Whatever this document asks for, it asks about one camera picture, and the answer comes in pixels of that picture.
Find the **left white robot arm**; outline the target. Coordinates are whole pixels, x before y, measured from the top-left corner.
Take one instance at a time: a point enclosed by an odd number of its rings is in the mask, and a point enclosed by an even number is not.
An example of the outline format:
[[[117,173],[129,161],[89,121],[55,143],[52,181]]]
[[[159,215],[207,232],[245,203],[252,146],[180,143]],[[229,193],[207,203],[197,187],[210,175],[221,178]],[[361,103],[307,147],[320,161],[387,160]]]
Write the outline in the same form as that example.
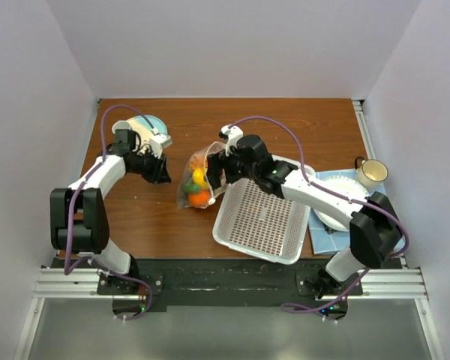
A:
[[[103,143],[91,169],[68,187],[51,192],[51,244],[65,252],[66,275],[87,262],[100,270],[107,285],[124,294],[146,290],[137,261],[110,238],[104,199],[128,173],[154,185],[169,183],[164,149],[171,143],[170,135],[157,130],[143,142],[132,128],[118,129],[110,144]]]

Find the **clear zip top bag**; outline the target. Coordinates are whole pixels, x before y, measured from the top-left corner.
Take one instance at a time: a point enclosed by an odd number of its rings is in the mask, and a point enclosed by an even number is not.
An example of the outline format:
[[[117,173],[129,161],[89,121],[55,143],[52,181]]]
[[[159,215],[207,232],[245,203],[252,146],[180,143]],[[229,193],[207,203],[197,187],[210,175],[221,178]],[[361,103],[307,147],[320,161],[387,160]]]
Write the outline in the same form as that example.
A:
[[[219,187],[213,189],[207,176],[208,156],[216,155],[225,149],[221,142],[213,142],[205,148],[195,151],[187,161],[176,195],[178,209],[206,209],[215,204],[217,198],[226,192],[228,185],[225,175],[219,175]]]

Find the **yellow fake lemon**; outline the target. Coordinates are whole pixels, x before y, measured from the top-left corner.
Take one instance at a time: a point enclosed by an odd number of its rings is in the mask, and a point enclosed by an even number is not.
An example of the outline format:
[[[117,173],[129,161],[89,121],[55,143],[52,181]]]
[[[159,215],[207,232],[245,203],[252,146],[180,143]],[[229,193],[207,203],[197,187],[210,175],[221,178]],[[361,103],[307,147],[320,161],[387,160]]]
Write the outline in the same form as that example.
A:
[[[198,184],[202,189],[209,189],[209,183],[206,179],[206,169],[195,169],[192,172],[192,181]]]

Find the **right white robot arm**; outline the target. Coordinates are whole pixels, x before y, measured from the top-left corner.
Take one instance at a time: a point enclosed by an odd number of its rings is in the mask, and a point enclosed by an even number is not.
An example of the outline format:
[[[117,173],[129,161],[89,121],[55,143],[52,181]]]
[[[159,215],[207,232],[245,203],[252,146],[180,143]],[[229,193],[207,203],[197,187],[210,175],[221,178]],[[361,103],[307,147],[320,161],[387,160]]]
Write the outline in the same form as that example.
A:
[[[349,244],[315,274],[301,278],[309,296],[353,290],[358,272],[379,269],[404,237],[388,197],[358,195],[306,172],[305,166],[271,154],[257,135],[224,134],[225,147],[207,157],[206,179],[225,197],[215,221],[214,240],[273,263],[291,264],[287,245],[302,246],[310,211],[337,221]]]

